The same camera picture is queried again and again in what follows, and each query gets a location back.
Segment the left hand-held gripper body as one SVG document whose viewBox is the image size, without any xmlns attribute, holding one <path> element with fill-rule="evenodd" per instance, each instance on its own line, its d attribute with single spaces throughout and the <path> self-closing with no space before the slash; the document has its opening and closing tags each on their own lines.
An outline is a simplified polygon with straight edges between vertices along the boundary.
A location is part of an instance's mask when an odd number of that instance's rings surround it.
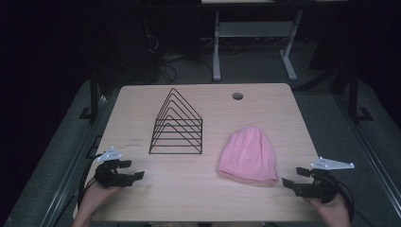
<svg viewBox="0 0 401 227">
<path fill-rule="evenodd" d="M 125 176 L 119 174 L 117 169 L 122 154 L 114 147 L 110 147 L 107 151 L 97 155 L 96 160 L 99 166 L 96 168 L 95 179 L 105 188 L 109 186 L 124 186 Z"/>
</svg>

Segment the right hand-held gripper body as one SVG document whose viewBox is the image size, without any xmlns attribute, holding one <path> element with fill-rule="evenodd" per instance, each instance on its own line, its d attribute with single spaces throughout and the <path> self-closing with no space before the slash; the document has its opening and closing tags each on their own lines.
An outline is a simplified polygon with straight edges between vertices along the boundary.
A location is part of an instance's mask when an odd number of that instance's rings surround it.
<svg viewBox="0 0 401 227">
<path fill-rule="evenodd" d="M 320 156 L 317 161 L 310 164 L 310 172 L 313 178 L 312 185 L 317 189 L 316 199 L 322 203 L 328 203 L 340 193 L 344 199 L 354 203 L 354 196 L 351 190 L 341 181 L 330 174 L 331 170 L 354 169 L 354 163 L 344 163 L 336 160 L 326 159 Z"/>
</svg>

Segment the pink knit beanie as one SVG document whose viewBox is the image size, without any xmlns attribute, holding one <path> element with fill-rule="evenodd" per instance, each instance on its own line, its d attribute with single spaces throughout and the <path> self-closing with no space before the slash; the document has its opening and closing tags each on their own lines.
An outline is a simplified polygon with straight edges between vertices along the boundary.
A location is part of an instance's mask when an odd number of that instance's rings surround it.
<svg viewBox="0 0 401 227">
<path fill-rule="evenodd" d="M 222 151 L 218 174 L 239 183 L 276 184 L 275 153 L 265 133 L 247 127 L 234 133 Z"/>
</svg>

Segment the black wire file rack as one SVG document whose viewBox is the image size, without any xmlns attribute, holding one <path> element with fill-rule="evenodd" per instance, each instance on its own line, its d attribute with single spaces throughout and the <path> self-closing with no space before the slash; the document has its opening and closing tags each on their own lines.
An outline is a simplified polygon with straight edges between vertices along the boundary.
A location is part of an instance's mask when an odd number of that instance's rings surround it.
<svg viewBox="0 0 401 227">
<path fill-rule="evenodd" d="M 175 88 L 158 112 L 149 154 L 202 154 L 203 119 Z"/>
</svg>

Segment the person's right hand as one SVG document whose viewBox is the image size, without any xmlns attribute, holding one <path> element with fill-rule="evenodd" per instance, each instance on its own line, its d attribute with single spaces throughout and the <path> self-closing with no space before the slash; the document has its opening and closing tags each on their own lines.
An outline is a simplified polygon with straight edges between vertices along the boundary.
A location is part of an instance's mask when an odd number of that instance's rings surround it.
<svg viewBox="0 0 401 227">
<path fill-rule="evenodd" d="M 328 203 L 311 198 L 305 198 L 305 201 L 317 211 L 327 227 L 351 227 L 346 201 L 340 193 Z"/>
</svg>

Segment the black metal stand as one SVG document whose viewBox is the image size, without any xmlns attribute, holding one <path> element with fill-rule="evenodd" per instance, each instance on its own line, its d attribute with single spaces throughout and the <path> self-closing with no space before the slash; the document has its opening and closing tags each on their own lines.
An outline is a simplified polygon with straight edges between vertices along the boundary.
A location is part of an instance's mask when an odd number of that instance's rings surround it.
<svg viewBox="0 0 401 227">
<path fill-rule="evenodd" d="M 357 105 L 358 74 L 354 68 L 349 69 L 348 115 L 357 124 L 359 121 L 373 121 L 365 107 Z"/>
<path fill-rule="evenodd" d="M 100 111 L 101 105 L 101 92 L 98 83 L 98 73 L 94 68 L 90 79 L 89 79 L 89 86 L 90 86 L 90 106 L 85 107 L 79 116 L 79 119 L 88 120 L 90 124 L 93 124 Z"/>
</svg>

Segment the aluminium rail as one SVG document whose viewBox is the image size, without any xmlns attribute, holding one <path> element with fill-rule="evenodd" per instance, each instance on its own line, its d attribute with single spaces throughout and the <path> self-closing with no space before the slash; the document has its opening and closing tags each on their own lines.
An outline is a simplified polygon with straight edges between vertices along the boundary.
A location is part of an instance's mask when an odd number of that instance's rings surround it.
<svg viewBox="0 0 401 227">
<path fill-rule="evenodd" d="M 360 124 L 357 121 L 353 120 L 352 117 L 349 115 L 346 101 L 340 96 L 334 96 L 334 100 L 343 113 L 348 125 L 350 126 L 350 129 L 353 131 L 355 137 L 362 146 L 365 156 L 367 157 L 374 174 L 376 175 L 385 194 L 387 195 L 395 213 L 401 219 L 401 192 L 398 190 L 395 183 L 393 182 L 390 174 L 385 168 L 385 165 L 381 162 L 381 160 L 375 153 L 373 145 L 369 142 L 368 137 Z"/>
<path fill-rule="evenodd" d="M 57 227 L 64 211 L 78 197 L 81 182 L 88 174 L 87 156 L 94 154 L 105 131 L 118 92 L 110 96 L 101 96 L 99 115 L 93 124 L 88 120 L 75 118 L 68 114 L 57 131 L 57 145 L 52 150 L 46 169 L 53 174 L 58 173 L 57 180 L 47 179 L 55 185 L 50 203 L 45 209 L 40 227 Z"/>
</svg>

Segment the white metal desk frame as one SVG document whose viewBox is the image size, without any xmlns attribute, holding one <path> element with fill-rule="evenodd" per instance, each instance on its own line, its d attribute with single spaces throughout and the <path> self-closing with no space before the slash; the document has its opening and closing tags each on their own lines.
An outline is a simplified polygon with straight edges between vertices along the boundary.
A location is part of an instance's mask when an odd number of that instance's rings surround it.
<svg viewBox="0 0 401 227">
<path fill-rule="evenodd" d="M 221 80 L 219 41 L 221 38 L 287 38 L 286 47 L 279 51 L 280 58 L 290 80 L 297 76 L 289 59 L 303 12 L 298 10 L 292 21 L 278 22 L 221 22 L 219 12 L 215 13 L 213 81 Z"/>
</svg>

